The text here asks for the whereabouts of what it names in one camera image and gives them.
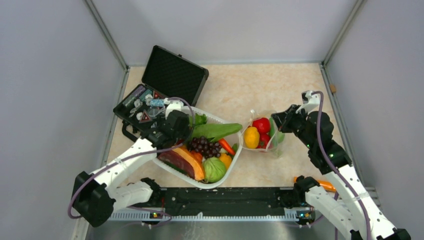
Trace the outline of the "green toy cucumber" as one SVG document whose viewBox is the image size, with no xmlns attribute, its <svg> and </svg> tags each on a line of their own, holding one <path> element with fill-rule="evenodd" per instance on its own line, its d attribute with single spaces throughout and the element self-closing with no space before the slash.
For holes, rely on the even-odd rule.
<svg viewBox="0 0 424 240">
<path fill-rule="evenodd" d="M 272 117 L 269 118 L 270 122 L 270 141 L 268 143 L 268 151 L 272 154 L 274 154 L 276 157 L 280 157 L 283 153 L 282 151 L 282 142 L 285 139 L 285 134 L 280 132 L 274 122 L 274 119 Z"/>
</svg>

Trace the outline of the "small red toy tomato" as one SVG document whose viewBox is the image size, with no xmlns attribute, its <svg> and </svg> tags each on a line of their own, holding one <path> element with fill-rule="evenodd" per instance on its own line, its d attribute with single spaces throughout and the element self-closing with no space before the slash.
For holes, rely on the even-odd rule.
<svg viewBox="0 0 424 240">
<path fill-rule="evenodd" d="M 254 120 L 251 126 L 255 127 L 260 134 L 268 134 L 271 130 L 270 120 L 266 117 Z"/>
</svg>

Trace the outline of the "clear zip top bag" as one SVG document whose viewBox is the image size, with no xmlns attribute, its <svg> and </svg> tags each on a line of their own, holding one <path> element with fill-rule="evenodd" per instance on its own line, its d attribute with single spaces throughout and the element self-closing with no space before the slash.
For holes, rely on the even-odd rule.
<svg viewBox="0 0 424 240">
<path fill-rule="evenodd" d="M 285 134 L 278 131 L 272 118 L 276 110 L 250 111 L 250 118 L 246 122 L 239 138 L 242 149 L 258 153 L 267 153 L 275 158 L 283 154 L 282 142 Z"/>
</svg>

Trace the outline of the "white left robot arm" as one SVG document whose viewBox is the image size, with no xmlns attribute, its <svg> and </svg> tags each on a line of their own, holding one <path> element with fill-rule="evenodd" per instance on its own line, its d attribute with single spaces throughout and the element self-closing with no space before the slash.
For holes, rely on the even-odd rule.
<svg viewBox="0 0 424 240">
<path fill-rule="evenodd" d="M 104 224 L 113 213 L 137 203 L 154 207 L 160 193 L 143 180 L 121 186 L 135 170 L 157 158 L 161 153 L 177 149 L 191 136 L 195 123 L 183 112 L 190 104 L 180 97 L 163 100 L 165 120 L 150 128 L 124 153 L 105 166 L 91 172 L 81 172 L 74 181 L 72 197 L 67 207 L 71 219 L 85 219 L 92 227 Z"/>
</svg>

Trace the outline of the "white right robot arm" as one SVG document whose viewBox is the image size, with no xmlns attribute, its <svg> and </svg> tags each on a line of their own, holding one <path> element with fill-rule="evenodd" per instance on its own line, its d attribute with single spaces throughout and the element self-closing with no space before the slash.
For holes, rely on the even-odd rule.
<svg viewBox="0 0 424 240">
<path fill-rule="evenodd" d="M 334 197 L 313 177 L 299 177 L 293 200 L 318 210 L 347 240 L 410 240 L 377 207 L 359 179 L 348 153 L 333 139 L 334 124 L 323 112 L 324 94 L 305 91 L 302 105 L 271 114 L 275 129 L 294 134 L 308 149 L 312 164 L 335 187 Z"/>
</svg>

